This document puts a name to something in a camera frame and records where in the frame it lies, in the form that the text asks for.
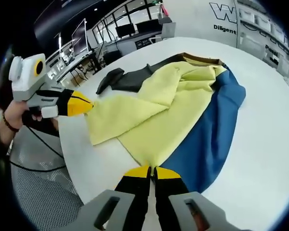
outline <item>computer monitor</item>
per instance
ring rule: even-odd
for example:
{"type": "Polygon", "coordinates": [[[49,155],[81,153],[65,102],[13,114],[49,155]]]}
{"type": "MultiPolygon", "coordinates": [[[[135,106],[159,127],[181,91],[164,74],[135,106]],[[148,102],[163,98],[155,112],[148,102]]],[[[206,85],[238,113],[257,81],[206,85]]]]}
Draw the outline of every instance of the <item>computer monitor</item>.
{"type": "Polygon", "coordinates": [[[124,37],[126,35],[134,34],[135,28],[134,28],[133,24],[126,24],[123,26],[116,27],[116,31],[117,31],[118,37],[121,38],[121,37],[124,37]]]}
{"type": "Polygon", "coordinates": [[[148,33],[148,32],[155,32],[161,31],[162,25],[159,24],[158,19],[153,19],[149,21],[145,21],[142,23],[136,24],[138,33],[148,33]]]}
{"type": "Polygon", "coordinates": [[[82,22],[78,25],[78,27],[72,34],[72,44],[74,50],[74,57],[76,57],[77,55],[79,55],[84,51],[89,52],[87,30],[86,30],[86,19],[82,20],[82,22]]]}

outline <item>round table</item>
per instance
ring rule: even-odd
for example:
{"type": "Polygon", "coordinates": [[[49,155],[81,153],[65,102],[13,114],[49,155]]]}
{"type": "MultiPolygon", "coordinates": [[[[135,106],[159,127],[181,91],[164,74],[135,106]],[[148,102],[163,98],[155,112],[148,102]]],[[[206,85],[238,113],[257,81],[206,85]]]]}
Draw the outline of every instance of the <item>round table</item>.
{"type": "MultiPolygon", "coordinates": [[[[173,38],[130,53],[90,77],[78,88],[91,100],[101,96],[97,87],[106,74],[156,64],[172,55],[221,59],[246,88],[228,157],[214,183],[203,195],[226,212],[227,220],[241,229],[268,230],[289,204],[289,86],[266,63],[236,48],[197,38],[173,38]]],[[[60,117],[59,132],[66,166],[84,203],[106,189],[114,189],[122,175],[138,167],[117,139],[92,146],[84,116],[60,117]]],[[[160,230],[155,213],[154,187],[143,230],[160,230]]]]}

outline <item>yellow cloth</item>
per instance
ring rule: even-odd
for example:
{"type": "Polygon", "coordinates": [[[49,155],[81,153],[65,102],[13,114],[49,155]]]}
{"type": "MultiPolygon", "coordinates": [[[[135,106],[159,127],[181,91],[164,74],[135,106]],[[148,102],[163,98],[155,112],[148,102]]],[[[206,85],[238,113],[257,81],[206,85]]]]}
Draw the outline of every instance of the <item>yellow cloth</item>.
{"type": "Polygon", "coordinates": [[[117,137],[141,165],[161,165],[178,147],[211,101],[210,87],[225,68],[165,65],[142,84],[137,98],[117,95],[87,114],[92,145],[117,137]]]}

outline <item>blue cloth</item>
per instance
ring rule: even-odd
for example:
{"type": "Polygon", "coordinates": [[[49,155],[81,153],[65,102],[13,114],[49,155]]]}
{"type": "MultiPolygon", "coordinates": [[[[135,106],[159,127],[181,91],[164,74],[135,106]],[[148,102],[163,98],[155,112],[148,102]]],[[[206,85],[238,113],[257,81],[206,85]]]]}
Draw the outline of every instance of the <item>blue cloth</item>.
{"type": "Polygon", "coordinates": [[[181,175],[190,192],[206,190],[220,173],[227,158],[239,107],[245,99],[230,69],[217,76],[215,92],[200,119],[161,167],[181,175]]]}

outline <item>bracelet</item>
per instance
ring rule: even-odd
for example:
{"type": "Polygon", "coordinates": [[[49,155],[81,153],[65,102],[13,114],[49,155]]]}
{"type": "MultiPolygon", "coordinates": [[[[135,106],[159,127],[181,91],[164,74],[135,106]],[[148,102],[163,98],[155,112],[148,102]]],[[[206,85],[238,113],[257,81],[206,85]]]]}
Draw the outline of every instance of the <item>bracelet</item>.
{"type": "Polygon", "coordinates": [[[19,129],[15,129],[15,128],[13,128],[13,127],[9,124],[9,122],[6,120],[4,114],[3,114],[3,121],[4,121],[5,125],[6,125],[11,131],[13,131],[13,132],[18,132],[18,131],[19,131],[19,129]]]}

